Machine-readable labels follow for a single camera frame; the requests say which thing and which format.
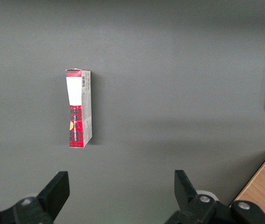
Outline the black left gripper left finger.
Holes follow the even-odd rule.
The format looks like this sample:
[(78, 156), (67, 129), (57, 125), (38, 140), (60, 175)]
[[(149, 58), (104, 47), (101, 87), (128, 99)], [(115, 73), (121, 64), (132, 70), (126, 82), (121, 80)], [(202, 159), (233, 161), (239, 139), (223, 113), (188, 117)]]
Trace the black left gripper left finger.
[(37, 196), (0, 211), (0, 224), (52, 224), (70, 195), (67, 171), (59, 171)]

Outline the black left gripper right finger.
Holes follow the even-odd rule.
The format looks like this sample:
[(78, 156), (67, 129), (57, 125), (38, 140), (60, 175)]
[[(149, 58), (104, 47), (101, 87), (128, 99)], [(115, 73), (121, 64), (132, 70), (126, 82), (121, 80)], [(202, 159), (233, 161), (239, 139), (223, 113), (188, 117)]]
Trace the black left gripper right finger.
[(175, 170), (174, 193), (179, 210), (167, 224), (265, 224), (265, 213), (253, 202), (223, 205), (207, 194), (198, 194), (184, 170)]

